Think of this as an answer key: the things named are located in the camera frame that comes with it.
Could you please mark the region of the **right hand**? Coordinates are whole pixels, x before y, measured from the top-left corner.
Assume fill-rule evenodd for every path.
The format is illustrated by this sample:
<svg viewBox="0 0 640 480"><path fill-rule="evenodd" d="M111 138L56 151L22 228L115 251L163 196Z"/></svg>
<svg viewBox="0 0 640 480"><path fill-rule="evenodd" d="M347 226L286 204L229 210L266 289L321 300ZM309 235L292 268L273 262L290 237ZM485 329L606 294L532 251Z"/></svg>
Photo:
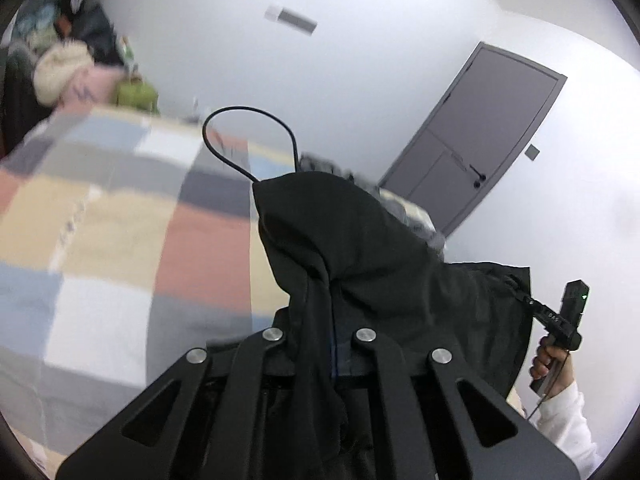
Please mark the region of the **right hand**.
<svg viewBox="0 0 640 480"><path fill-rule="evenodd" d="M539 341L529 375L534 382L545 382L544 398L550 400L574 384L575 374L570 352L558 347L551 336Z"/></svg>

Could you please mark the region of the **white sleeve forearm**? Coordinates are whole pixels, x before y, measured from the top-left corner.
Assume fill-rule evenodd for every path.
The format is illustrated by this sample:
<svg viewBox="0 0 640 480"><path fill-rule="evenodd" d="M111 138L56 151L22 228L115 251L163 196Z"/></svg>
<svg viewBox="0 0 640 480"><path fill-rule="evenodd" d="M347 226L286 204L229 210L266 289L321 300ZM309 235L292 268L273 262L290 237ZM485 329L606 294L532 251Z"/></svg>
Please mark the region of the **white sleeve forearm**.
<svg viewBox="0 0 640 480"><path fill-rule="evenodd" d="M579 477L588 479L603 458L584 415L585 397L577 382L544 400L539 407L537 429L576 466Z"/></svg>

